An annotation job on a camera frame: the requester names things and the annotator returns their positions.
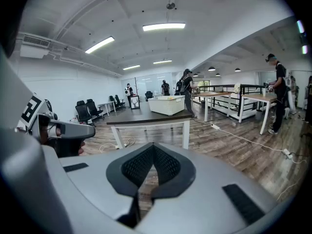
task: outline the black tabletop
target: black tabletop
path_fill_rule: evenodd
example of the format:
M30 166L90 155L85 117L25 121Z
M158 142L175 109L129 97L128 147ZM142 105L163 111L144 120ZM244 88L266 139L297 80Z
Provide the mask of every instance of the black tabletop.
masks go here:
M117 125L117 124L133 124L133 123L147 123L147 122L157 122L165 120L175 120L191 118L187 110L178 112L172 116L163 115L159 113L152 112L148 102L140 103L140 109L126 109L123 113L114 117L114 119L107 122L107 125Z

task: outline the fluorescent light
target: fluorescent light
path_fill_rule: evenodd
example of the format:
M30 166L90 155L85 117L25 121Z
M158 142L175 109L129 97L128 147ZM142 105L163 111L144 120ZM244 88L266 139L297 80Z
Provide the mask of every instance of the fluorescent light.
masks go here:
M160 23L143 26L144 31L155 29L184 29L185 23Z
M132 67L128 67L128 68L123 68L123 70L131 69L131 68L138 68L138 67L140 67L140 65L136 65L136 66L132 66Z
M302 46L302 53L305 55L308 52L307 45Z
M301 23L300 20L297 21L297 25L298 25L298 28L299 28L299 32L303 33L304 32L304 28L303 28L302 23Z
M115 39L113 37L109 37L108 39L105 39L105 40L99 42L98 44L94 45L93 47L89 48L86 51L86 53L89 54L89 53L95 51L96 49L98 49L98 48L100 48L100 47L102 47L102 46L104 46L104 45L106 45L106 44L108 44L108 43L110 43L112 41L115 41Z
M161 63L166 63L166 62L172 62L172 60L156 61L156 62L153 62L153 64L161 64Z

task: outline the shoe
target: shoe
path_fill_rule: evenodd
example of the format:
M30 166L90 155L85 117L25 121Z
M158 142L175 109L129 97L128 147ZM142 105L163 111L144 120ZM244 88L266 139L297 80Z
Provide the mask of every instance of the shoe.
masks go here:
M269 129L268 132L272 135L277 135L278 132L275 132L273 129Z

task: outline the black chair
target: black chair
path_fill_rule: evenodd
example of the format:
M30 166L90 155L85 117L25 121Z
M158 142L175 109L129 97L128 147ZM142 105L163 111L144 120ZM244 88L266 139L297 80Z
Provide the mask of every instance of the black chair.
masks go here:
M78 112L78 115L77 115L78 121L85 122L88 125L88 120L90 120L92 116L88 112L87 104L85 104L83 100L77 101L76 110Z
M104 116L99 115L99 114L103 113L103 110L97 110L96 105L92 99L87 99L87 106L88 106L89 112L92 116L97 116L98 118L101 117L104 119Z
M122 102L120 102L118 95L115 95L115 98L116 98L117 104L119 104L121 107L125 107L125 102L123 102L123 99L122 99Z
M153 93L151 91L147 91L145 93L145 101L147 101L148 99L152 99L153 98Z

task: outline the white basket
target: white basket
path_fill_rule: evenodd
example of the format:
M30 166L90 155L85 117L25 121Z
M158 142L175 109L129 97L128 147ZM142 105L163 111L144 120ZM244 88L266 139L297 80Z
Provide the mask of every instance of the white basket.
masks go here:
M184 99L185 96L159 96L148 99L148 103L151 111L171 116L184 110Z

